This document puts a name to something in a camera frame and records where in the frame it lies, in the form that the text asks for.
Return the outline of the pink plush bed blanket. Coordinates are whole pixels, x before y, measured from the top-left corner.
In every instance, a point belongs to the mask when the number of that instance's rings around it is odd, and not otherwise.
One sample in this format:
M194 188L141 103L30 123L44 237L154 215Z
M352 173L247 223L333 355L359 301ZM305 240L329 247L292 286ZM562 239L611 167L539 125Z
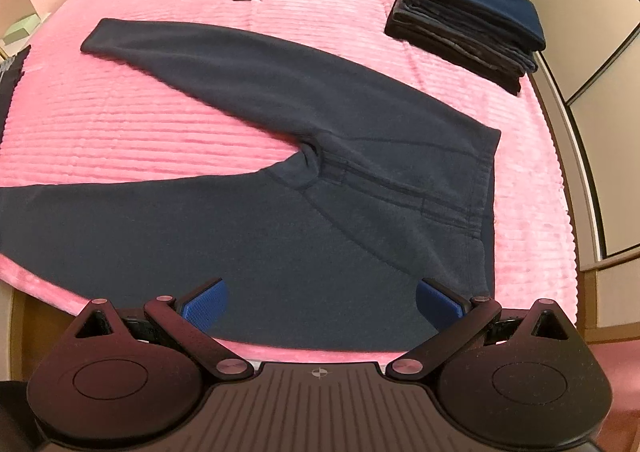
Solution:
M534 90L514 96L384 33L394 0L69 0L32 41L1 142L1 192L254 174L300 143L221 111L119 61L82 51L104 19L233 28L354 62L498 130L494 294L511 308L541 297L577 314L575 245L558 157ZM14 287L75 313L90 298L1 252Z

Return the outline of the stack of folded dark clothes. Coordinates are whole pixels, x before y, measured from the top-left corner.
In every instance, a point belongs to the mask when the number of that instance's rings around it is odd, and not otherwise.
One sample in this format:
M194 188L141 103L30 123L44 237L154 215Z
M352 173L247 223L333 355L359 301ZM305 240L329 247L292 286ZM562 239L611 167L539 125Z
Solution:
M395 0L384 33L493 82L509 94L538 70L546 38L528 0Z

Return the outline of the dark navy fleece pants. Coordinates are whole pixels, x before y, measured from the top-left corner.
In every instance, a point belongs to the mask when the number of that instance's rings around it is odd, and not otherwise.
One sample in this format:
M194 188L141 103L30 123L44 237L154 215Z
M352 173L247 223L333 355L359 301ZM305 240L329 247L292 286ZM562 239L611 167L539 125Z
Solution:
M233 28L104 19L85 53L298 139L237 176L1 192L2 254L120 308L223 279L209 330L259 346L405 351L437 331L416 286L494 288L500 134L338 56Z

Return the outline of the green rectangular box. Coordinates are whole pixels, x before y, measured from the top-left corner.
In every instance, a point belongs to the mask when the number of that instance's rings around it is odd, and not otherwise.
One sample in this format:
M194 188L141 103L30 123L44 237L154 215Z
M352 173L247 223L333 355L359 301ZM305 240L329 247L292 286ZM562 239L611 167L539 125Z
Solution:
M13 44L18 40L29 37L40 24L40 16L37 13L24 16L11 24L3 34L2 40L5 44Z

